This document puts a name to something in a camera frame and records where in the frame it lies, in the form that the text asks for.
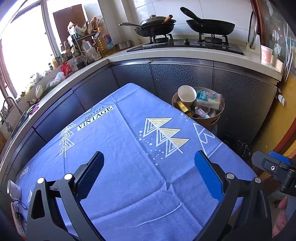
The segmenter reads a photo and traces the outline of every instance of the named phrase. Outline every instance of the stove knob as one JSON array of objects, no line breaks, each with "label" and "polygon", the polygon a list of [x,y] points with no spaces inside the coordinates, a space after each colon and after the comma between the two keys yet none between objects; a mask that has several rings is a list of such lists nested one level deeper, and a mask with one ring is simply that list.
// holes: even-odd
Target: stove knob
[{"label": "stove knob", "polygon": [[184,39],[184,44],[185,45],[190,45],[190,41],[188,39]]}]

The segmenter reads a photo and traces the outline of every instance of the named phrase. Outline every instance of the blue tablecloth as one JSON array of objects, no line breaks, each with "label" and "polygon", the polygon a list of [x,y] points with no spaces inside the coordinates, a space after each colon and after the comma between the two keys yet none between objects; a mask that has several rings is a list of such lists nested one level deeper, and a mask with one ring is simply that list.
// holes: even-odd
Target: blue tablecloth
[{"label": "blue tablecloth", "polygon": [[[198,150],[226,173],[255,177],[205,128],[127,84],[70,123],[30,160],[18,176],[21,201],[29,205],[39,177],[51,181],[74,173],[97,150],[105,165],[81,204],[106,240],[192,240],[218,204],[194,166]],[[59,207],[75,234],[60,200]]]}]

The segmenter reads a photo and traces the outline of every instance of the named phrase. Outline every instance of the paper cup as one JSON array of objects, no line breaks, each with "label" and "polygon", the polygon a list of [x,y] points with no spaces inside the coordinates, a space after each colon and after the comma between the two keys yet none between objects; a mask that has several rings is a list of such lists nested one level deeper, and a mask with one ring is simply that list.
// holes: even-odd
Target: paper cup
[{"label": "paper cup", "polygon": [[270,64],[273,50],[261,45],[261,61]]},{"label": "paper cup", "polygon": [[194,88],[192,88],[191,86],[188,85],[182,85],[179,89],[178,89],[178,96],[181,100],[181,102],[186,106],[186,107],[190,107],[195,98],[196,98],[196,91]]},{"label": "paper cup", "polygon": [[8,180],[7,183],[7,193],[14,200],[20,200],[22,191],[18,185],[16,185],[13,181]]}]

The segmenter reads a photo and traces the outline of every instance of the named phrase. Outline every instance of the faucet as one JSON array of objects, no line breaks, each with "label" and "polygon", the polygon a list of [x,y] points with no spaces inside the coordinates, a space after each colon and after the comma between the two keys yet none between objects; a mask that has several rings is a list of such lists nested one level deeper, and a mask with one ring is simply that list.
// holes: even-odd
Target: faucet
[{"label": "faucet", "polygon": [[7,131],[8,132],[13,132],[13,127],[11,126],[11,124],[9,124],[9,122],[4,118],[4,116],[3,116],[3,114],[2,114],[2,112],[0,111],[0,116],[1,116],[1,118],[2,118],[2,120],[5,122],[5,124],[6,124],[6,127],[7,127]]},{"label": "faucet", "polygon": [[5,100],[4,100],[4,102],[3,102],[3,109],[4,109],[4,104],[5,104],[5,102],[7,103],[8,106],[10,106],[10,104],[9,104],[8,101],[7,101],[8,99],[11,99],[11,100],[12,100],[12,103],[13,103],[14,106],[18,109],[19,113],[22,115],[23,112],[22,112],[21,109],[17,106],[15,100],[14,100],[12,97],[10,97],[10,96],[8,96],[8,97],[5,98]]}]

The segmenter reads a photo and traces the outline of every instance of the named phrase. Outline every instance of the power strip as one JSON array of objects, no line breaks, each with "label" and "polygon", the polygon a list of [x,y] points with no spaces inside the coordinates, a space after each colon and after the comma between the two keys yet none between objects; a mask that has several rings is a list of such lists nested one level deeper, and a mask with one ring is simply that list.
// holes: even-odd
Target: power strip
[{"label": "power strip", "polygon": [[19,235],[22,237],[23,240],[27,240],[26,233],[24,231],[24,228],[22,227],[22,223],[21,223],[22,221],[16,213],[16,212],[19,212],[18,206],[13,202],[11,203],[10,206],[11,206],[13,220],[15,222],[15,227],[17,228],[17,232],[19,233]]}]

